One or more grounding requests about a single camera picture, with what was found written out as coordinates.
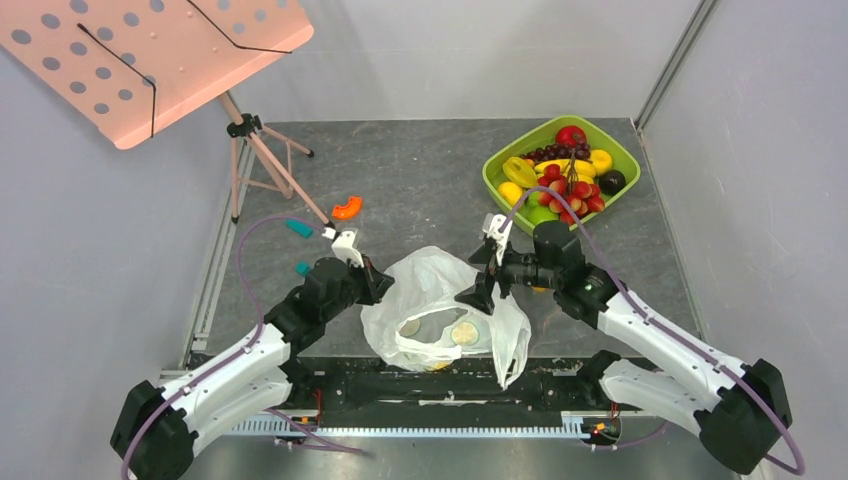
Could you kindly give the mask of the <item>white plastic bag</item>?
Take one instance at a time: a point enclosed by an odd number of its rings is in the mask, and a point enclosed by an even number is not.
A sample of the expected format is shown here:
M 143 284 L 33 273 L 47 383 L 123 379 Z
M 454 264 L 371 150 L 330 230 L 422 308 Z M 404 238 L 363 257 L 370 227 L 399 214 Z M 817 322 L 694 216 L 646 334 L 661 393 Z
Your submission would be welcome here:
M 489 354 L 497 384 L 505 389 L 522 375 L 531 324 L 513 297 L 495 299 L 492 315 L 454 300 L 473 284 L 477 270 L 436 247 L 422 247 L 391 265 L 396 283 L 380 304 L 366 306 L 360 319 L 371 349 L 387 364 L 409 371 L 436 371 L 471 355 Z M 473 322 L 480 339 L 473 346 L 452 342 L 452 328 Z

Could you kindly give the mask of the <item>yellow fake starfruit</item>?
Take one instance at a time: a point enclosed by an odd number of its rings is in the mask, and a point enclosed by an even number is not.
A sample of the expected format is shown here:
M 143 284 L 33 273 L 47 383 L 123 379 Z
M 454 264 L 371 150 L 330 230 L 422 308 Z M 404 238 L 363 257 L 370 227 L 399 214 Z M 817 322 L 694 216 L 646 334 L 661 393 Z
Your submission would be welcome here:
M 518 156 L 509 157 L 504 161 L 502 171 L 510 182 L 521 188 L 529 189 L 538 184 L 537 172 L 529 159 Z

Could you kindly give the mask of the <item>red lychee bunch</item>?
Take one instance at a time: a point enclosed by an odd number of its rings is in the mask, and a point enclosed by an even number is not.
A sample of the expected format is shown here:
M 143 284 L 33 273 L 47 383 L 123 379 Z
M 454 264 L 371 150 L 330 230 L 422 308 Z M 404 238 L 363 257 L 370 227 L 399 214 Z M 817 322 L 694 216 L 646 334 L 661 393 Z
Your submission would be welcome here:
M 550 165 L 543 173 L 537 173 L 538 185 L 557 192 L 564 202 L 557 200 L 547 191 L 540 191 L 539 203 L 558 213 L 560 221 L 573 225 L 574 219 L 566 212 L 565 206 L 570 207 L 580 219 L 606 209 L 606 201 L 596 184 L 596 178 L 578 175 L 574 170 L 562 174 L 559 166 Z

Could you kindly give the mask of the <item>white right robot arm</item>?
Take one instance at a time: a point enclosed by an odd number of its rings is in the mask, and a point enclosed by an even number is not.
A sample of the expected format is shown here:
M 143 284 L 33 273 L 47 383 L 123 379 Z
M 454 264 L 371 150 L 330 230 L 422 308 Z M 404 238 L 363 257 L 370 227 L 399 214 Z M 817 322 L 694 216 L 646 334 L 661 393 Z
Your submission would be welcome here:
M 764 359 L 747 364 L 666 319 L 608 270 L 588 262 L 568 225 L 537 225 L 531 253 L 513 249 L 511 226 L 502 214 L 486 217 L 483 244 L 469 259 L 483 269 L 456 295 L 458 302 L 492 316 L 495 301 L 514 286 L 550 290 L 566 315 L 623 342 L 655 367 L 598 352 L 578 372 L 585 405 L 602 408 L 611 401 L 660 417 L 692 433 L 740 475 L 769 459 L 792 423 L 777 367 Z

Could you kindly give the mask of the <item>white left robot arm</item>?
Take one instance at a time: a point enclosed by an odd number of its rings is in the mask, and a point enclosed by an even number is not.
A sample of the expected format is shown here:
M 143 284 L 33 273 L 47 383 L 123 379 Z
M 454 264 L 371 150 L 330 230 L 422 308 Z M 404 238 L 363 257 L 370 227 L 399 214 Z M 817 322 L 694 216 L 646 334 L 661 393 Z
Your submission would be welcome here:
M 370 259 L 362 265 L 319 259 L 240 342 L 164 386 L 148 380 L 126 396 L 110 438 L 124 479 L 178 479 L 214 440 L 284 402 L 306 405 L 313 379 L 297 355 L 354 305 L 379 303 L 394 285 Z

